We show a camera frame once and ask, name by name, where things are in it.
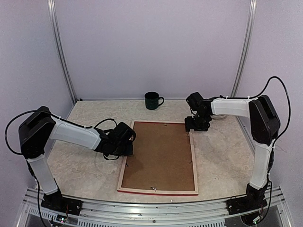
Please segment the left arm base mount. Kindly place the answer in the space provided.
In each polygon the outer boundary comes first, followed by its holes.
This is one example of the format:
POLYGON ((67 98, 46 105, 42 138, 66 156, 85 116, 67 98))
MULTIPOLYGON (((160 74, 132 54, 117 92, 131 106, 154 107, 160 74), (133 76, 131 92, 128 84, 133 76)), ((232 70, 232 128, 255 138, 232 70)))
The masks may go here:
POLYGON ((50 210, 58 211, 68 215, 80 215, 83 202, 63 196, 45 195, 41 206, 50 210))

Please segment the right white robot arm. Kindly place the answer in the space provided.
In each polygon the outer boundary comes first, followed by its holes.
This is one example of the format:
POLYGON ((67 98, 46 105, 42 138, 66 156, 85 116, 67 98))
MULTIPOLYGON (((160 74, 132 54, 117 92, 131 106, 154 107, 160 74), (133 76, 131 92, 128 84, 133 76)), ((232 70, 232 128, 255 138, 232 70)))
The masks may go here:
POLYGON ((195 92, 186 98, 192 116, 185 118, 186 131, 208 131, 214 115, 232 115, 250 120, 251 135, 255 144, 252 176, 242 199, 230 199, 232 208, 252 210, 264 206, 265 191, 273 165, 274 141, 278 137, 280 120, 267 95, 255 98, 230 98, 215 96, 203 98, 195 92))

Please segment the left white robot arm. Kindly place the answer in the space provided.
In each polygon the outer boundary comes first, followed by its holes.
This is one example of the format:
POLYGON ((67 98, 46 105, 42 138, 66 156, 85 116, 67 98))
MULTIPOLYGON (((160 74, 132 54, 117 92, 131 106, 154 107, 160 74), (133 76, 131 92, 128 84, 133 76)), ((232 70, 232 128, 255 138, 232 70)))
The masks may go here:
POLYGON ((50 167, 44 148, 48 140, 59 140, 79 145, 103 154, 104 159, 114 156, 130 156, 133 153, 135 131, 124 122, 115 128, 101 130, 93 126, 82 126, 52 114, 48 107, 41 106, 18 129, 21 154, 43 189, 44 201, 56 210, 66 206, 50 167))

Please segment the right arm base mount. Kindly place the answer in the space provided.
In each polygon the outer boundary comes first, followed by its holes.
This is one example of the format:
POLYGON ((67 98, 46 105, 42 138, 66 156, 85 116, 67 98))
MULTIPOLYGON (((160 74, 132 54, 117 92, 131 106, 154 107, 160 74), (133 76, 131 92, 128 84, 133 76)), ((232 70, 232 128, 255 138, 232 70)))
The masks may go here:
POLYGON ((243 197, 231 197, 226 201, 226 205, 229 215, 233 215, 266 207, 267 201, 264 195, 257 198, 252 193, 248 192, 243 197))

